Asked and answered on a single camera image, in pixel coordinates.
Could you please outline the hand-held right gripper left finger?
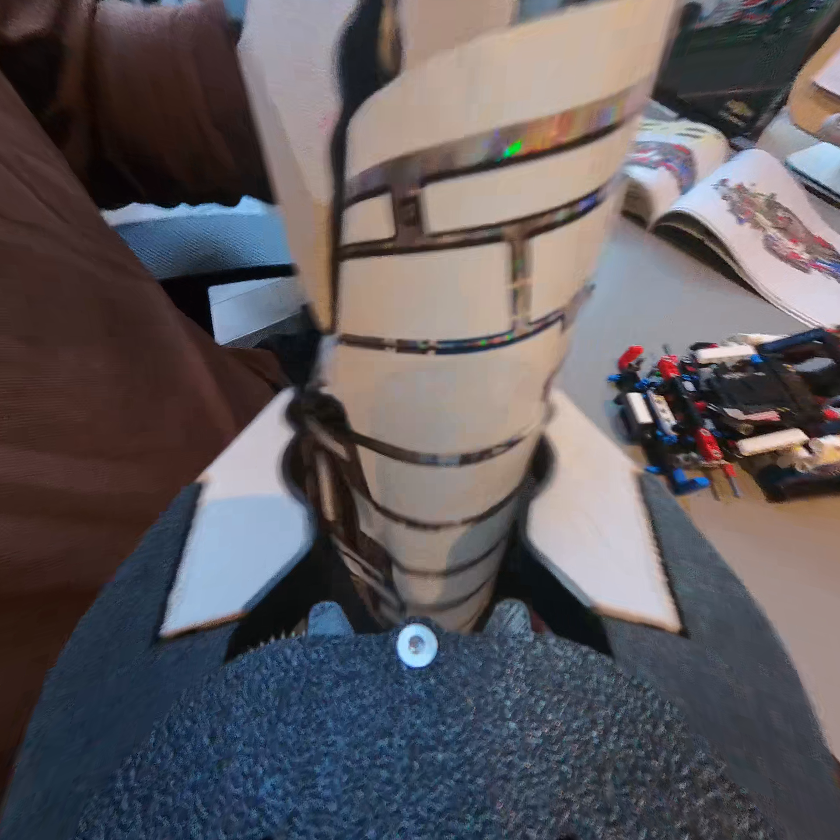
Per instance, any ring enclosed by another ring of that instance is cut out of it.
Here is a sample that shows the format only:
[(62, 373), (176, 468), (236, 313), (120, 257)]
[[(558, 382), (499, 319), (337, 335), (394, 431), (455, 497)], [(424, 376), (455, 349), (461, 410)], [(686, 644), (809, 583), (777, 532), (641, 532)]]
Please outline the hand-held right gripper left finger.
[(310, 550), (312, 510), (284, 474), (296, 395), (291, 388), (276, 395), (199, 476), (160, 638), (242, 619)]

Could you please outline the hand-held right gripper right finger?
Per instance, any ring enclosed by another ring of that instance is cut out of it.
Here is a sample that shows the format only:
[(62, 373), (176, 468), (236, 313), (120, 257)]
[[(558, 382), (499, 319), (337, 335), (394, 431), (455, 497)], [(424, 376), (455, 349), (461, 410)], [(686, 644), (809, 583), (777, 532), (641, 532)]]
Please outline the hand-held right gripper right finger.
[(594, 614), (680, 632), (641, 469), (563, 391), (549, 407), (549, 467), (524, 526), (539, 561)]

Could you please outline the holographic sticker sheet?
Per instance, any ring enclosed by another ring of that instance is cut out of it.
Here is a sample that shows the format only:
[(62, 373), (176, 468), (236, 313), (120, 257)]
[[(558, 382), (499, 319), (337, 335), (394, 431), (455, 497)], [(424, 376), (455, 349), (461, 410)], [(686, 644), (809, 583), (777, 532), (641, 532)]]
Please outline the holographic sticker sheet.
[(247, 2), (323, 338), (307, 495), (382, 627), (487, 608), (674, 2)]

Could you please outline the toy brick race car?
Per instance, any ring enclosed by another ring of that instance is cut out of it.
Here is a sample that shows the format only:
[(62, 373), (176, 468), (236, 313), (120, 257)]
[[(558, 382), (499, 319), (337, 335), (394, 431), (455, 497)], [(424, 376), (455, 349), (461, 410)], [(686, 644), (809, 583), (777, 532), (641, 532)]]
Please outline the toy brick race car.
[(722, 478), (739, 498), (740, 470), (771, 502), (838, 493), (838, 327), (664, 346), (647, 371), (644, 356), (630, 346), (607, 380), (646, 471), (675, 495), (716, 494)]

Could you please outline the open instruction book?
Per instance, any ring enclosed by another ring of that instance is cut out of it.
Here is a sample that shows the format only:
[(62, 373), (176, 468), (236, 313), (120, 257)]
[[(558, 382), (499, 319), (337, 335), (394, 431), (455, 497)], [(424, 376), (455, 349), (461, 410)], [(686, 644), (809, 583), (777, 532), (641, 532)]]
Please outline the open instruction book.
[(771, 154), (734, 152), (704, 123), (642, 119), (624, 171), (625, 215), (697, 242), (808, 327), (838, 329), (838, 232)]

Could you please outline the white stand base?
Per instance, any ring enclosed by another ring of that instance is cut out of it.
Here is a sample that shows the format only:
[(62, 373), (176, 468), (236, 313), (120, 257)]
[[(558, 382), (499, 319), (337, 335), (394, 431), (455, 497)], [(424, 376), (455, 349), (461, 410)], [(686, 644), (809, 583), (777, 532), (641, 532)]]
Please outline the white stand base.
[(806, 190), (839, 208), (839, 147), (818, 142), (789, 154), (784, 164)]

